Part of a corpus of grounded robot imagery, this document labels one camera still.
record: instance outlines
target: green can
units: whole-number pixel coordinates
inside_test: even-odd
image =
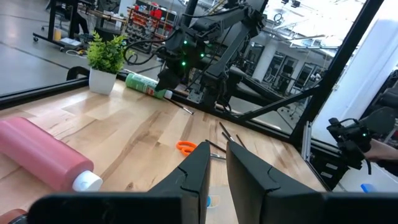
[[[158,99],[171,99],[173,92],[170,90],[155,91],[157,81],[137,73],[130,73],[126,78],[126,86]]]

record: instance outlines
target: potted plant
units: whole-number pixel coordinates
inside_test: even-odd
[[[90,42],[87,52],[90,69],[90,90],[95,93],[108,95],[113,89],[116,74],[123,68],[124,58],[123,40],[125,36],[114,37],[111,41],[103,42],[97,32],[94,41]]]

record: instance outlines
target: pink bottle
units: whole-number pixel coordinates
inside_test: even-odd
[[[94,164],[25,118],[0,121],[0,153],[59,191],[97,191]]]

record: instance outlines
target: storage rack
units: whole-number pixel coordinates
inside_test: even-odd
[[[177,13],[165,9],[154,2],[137,0],[135,5],[127,8],[129,14],[126,33],[129,43],[139,40],[164,40],[171,34]],[[144,43],[136,45],[134,48],[144,53],[150,53],[162,45],[161,43]]]

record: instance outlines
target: scissor handle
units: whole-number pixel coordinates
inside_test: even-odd
[[[184,156],[189,156],[189,154],[196,149],[197,145],[190,141],[179,141],[175,147],[177,147]]]

